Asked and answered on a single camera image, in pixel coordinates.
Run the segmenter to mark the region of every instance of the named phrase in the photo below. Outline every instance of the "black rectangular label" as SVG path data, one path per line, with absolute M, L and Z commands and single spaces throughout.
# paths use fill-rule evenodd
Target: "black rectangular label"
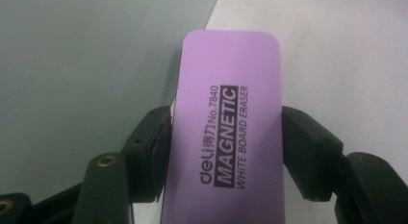
M 234 187 L 235 184 L 238 90 L 236 86 L 220 86 L 215 187 Z

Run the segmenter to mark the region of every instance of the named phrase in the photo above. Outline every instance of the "purple eraser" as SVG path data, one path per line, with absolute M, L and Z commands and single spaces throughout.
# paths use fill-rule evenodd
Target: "purple eraser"
M 281 111 L 275 37 L 189 34 L 162 223 L 285 223 Z

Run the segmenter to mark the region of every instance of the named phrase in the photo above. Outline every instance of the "gray-green surface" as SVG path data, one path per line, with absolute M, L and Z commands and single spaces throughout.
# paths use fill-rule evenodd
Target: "gray-green surface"
M 216 0 L 0 0 L 0 194 L 79 183 L 170 104 L 184 36 Z

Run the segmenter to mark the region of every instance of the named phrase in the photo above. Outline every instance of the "purple rectangular object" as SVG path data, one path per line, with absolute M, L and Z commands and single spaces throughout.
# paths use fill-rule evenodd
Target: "purple rectangular object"
M 284 224 L 279 44 L 260 32 L 184 40 L 162 224 Z

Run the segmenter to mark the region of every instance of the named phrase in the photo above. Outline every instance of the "gray surface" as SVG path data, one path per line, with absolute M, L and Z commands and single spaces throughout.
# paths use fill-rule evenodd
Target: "gray surface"
M 182 40 L 216 0 L 0 0 L 0 194 L 82 181 L 174 96 Z
M 283 103 L 344 142 L 388 161 L 408 183 L 408 0 L 218 0 L 207 29 L 280 41 Z M 285 174 L 288 224 L 337 223 Z

